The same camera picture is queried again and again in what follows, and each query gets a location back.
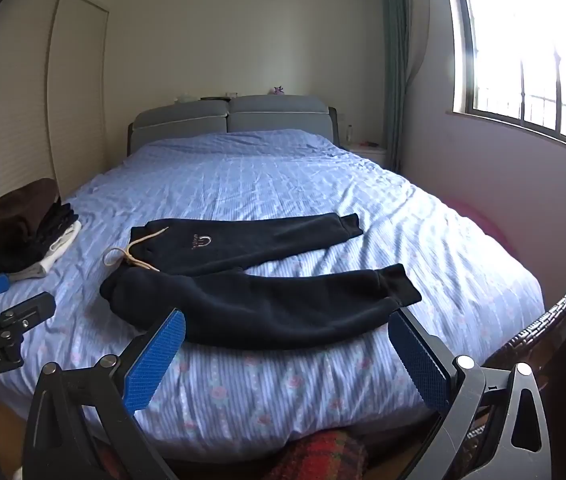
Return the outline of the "green curtain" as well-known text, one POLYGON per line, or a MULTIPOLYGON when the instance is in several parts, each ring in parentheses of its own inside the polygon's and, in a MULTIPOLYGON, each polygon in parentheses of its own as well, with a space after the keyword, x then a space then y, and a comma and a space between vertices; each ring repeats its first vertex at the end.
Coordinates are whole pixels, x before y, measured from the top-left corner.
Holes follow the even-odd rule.
POLYGON ((399 174, 408 87, 411 0, 382 0, 385 47, 384 136, 387 167, 399 174))

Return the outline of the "pink object beside bed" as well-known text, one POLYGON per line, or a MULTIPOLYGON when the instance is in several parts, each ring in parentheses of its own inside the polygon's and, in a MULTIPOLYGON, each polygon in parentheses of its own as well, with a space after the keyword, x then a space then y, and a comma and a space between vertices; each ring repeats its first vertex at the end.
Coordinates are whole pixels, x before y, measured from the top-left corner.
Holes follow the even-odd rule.
POLYGON ((501 252, 508 252, 512 257, 515 256, 514 248, 504 232, 496 225, 496 222, 490 220, 485 214, 469 204, 461 202, 461 200, 446 198, 442 202, 453 209, 460 217, 464 217, 461 223, 469 232, 468 237, 477 248, 486 249, 491 254, 496 251, 496 246, 500 246, 501 252))

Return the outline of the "folded white garment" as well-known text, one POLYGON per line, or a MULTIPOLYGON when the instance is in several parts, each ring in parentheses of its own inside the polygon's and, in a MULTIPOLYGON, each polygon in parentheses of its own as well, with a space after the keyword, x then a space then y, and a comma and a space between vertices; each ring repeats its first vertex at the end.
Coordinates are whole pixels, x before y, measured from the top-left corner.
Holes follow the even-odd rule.
POLYGON ((54 266, 54 263, 62 258, 67 252, 68 248, 72 246, 80 230, 82 229, 82 222, 76 220, 48 249, 39 262, 33 263, 28 268, 20 272, 11 273, 8 279, 11 283, 25 281, 25 280, 39 280, 45 278, 54 266))

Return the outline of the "cream sliding closet doors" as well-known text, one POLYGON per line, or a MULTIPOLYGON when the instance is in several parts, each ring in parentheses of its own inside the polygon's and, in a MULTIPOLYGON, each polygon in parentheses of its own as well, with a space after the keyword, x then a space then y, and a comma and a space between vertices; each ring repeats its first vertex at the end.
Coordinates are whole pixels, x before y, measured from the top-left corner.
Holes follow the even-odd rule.
POLYGON ((107 24, 87 0, 0 3, 0 196, 52 178, 67 197, 105 170, 107 24))

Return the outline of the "red plaid blanket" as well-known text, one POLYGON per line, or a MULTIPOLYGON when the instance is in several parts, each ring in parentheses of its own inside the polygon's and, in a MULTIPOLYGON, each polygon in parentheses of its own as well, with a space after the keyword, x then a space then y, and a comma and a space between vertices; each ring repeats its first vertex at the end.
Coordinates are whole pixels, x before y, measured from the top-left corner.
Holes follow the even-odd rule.
POLYGON ((341 429, 326 430, 294 441, 265 475, 271 480, 360 480, 367 451, 341 429))

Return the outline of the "window with dark frame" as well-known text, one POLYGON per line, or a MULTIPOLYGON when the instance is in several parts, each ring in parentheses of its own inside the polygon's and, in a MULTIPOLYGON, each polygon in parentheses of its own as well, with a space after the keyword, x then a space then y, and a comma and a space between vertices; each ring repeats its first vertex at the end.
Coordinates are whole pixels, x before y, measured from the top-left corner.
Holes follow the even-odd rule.
POLYGON ((566 143, 566 0, 450 0, 457 112, 566 143))

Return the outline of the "white bedside table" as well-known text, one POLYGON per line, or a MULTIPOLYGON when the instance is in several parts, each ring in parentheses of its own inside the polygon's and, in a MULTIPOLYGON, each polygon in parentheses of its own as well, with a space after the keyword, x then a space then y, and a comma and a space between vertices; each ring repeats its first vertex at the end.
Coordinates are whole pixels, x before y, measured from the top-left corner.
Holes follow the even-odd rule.
POLYGON ((386 150, 379 146, 370 146, 363 144, 347 144, 345 150, 362 158, 371 160, 383 168, 386 167, 386 150))

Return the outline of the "stack of folded dark clothes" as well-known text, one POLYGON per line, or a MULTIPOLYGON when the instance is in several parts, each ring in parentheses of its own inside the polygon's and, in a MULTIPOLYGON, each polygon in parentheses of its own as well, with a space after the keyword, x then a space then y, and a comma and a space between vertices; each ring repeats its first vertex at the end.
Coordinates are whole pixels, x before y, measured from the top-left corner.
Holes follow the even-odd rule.
POLYGON ((56 180, 42 178, 0 197, 0 274, 40 262, 74 226, 78 214, 63 204, 56 180))

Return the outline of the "dark navy fleece pants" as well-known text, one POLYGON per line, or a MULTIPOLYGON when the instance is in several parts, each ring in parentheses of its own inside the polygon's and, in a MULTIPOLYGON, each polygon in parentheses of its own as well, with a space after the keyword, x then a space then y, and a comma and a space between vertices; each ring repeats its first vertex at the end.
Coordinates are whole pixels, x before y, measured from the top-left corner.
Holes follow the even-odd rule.
POLYGON ((421 301, 403 266, 310 278, 264 278, 248 271, 362 233, 356 214, 333 212, 255 221, 155 220, 132 228, 123 261, 100 294, 138 330, 180 310, 192 344, 248 351, 337 344, 421 301))

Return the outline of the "grey padded headboard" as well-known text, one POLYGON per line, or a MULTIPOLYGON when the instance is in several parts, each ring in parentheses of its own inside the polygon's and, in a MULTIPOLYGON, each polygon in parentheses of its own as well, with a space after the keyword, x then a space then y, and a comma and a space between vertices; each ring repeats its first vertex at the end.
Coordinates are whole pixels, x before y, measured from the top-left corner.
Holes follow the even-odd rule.
POLYGON ((128 125, 127 153, 164 139, 286 129, 303 130, 341 144, 334 107, 315 96, 263 94, 176 102, 146 110, 128 125))

